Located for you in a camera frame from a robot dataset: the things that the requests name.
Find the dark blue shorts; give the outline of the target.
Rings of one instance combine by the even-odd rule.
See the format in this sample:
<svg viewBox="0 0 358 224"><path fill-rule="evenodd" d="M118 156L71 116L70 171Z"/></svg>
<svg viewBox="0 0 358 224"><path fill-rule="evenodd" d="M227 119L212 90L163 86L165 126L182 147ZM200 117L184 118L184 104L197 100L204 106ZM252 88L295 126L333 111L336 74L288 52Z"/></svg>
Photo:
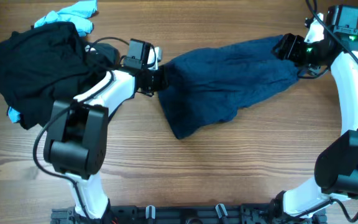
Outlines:
<svg viewBox="0 0 358 224"><path fill-rule="evenodd" d="M298 68L272 53L281 39L196 49L163 65L168 88L158 98L174 136L184 139L203 126L231 121L239 109L295 84Z"/></svg>

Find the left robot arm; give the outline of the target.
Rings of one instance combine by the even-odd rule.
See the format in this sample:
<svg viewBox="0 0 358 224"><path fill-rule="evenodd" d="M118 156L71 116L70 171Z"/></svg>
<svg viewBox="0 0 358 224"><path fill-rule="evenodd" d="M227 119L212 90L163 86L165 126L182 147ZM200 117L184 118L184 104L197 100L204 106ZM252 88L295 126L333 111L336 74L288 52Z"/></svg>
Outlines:
<svg viewBox="0 0 358 224"><path fill-rule="evenodd" d="M153 96L168 86L158 66L162 49L136 39L128 46L115 68L105 67L100 82L72 100L56 101L40 132L46 136L44 160L54 168L51 175L68 181L75 201L72 207L53 209L51 223L117 222L100 176L109 121L136 93Z"/></svg>

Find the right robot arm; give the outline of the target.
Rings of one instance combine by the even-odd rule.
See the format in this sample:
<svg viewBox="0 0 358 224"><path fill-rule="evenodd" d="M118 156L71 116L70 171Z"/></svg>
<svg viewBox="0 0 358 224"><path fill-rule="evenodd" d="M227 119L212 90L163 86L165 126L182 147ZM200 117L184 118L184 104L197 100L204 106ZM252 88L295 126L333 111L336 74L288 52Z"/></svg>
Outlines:
<svg viewBox="0 0 358 224"><path fill-rule="evenodd" d="M319 14L315 2L308 7L313 16L305 21L307 35L286 34L273 52L294 62L300 78L331 73L341 108L341 135L318 156L312 178L272 201L286 221L358 199L358 8L341 4Z"/></svg>

